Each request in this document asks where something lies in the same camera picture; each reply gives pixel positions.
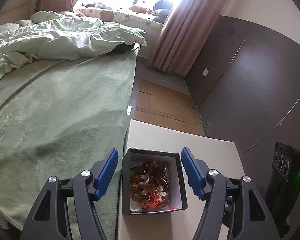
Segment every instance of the floor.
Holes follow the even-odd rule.
[[[127,125],[135,119],[205,136],[183,76],[149,67],[146,61],[137,57]]]

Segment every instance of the open jewelry box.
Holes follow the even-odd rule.
[[[162,165],[164,165],[163,163],[165,163],[167,166],[165,170],[169,171],[168,179],[166,179],[165,176],[163,179],[158,180],[158,183],[162,184],[162,196],[165,196],[165,191],[168,191],[167,196],[169,198],[169,204],[165,204],[165,207],[160,209],[153,208],[152,211],[140,208],[138,202],[133,201],[131,198],[131,184],[133,182],[131,182],[130,177],[134,174],[136,167],[140,167],[142,164],[145,165],[146,162],[150,164],[147,165],[148,172],[144,172],[147,175],[142,181],[143,183],[147,183],[147,181],[149,181],[149,178],[151,180],[152,177],[150,177],[150,170],[152,170],[152,167],[156,167],[159,169]],[[148,190],[149,187],[144,186],[142,183],[139,184],[142,188],[144,188],[144,190]],[[152,193],[148,193],[147,197],[143,198],[145,202],[148,202],[149,194],[151,195]],[[186,198],[186,188],[183,179],[180,155],[176,153],[165,153],[129,148],[123,158],[122,163],[122,213],[130,215],[145,215],[172,212],[176,210],[184,210],[187,208],[188,204]]]

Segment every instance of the crumpled comforter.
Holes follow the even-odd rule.
[[[37,24],[0,32],[0,79],[33,58],[73,61],[106,54],[123,43],[146,46],[143,30],[97,18],[41,11],[31,20]]]

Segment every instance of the green blanket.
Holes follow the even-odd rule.
[[[36,24],[0,32],[0,79],[33,58],[76,60],[106,54],[123,43],[146,46],[143,30],[97,18],[40,11],[31,20]]]
[[[46,180],[76,176],[112,147],[119,164],[96,209],[114,239],[126,112],[140,46],[123,55],[34,60],[0,81],[0,211],[22,229]],[[74,208],[70,206],[70,215]],[[80,239],[72,222],[74,239]]]

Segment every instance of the black speaker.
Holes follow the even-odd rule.
[[[266,204],[274,218],[280,237],[290,229],[286,223],[300,193],[300,150],[276,142],[272,175],[266,192]]]

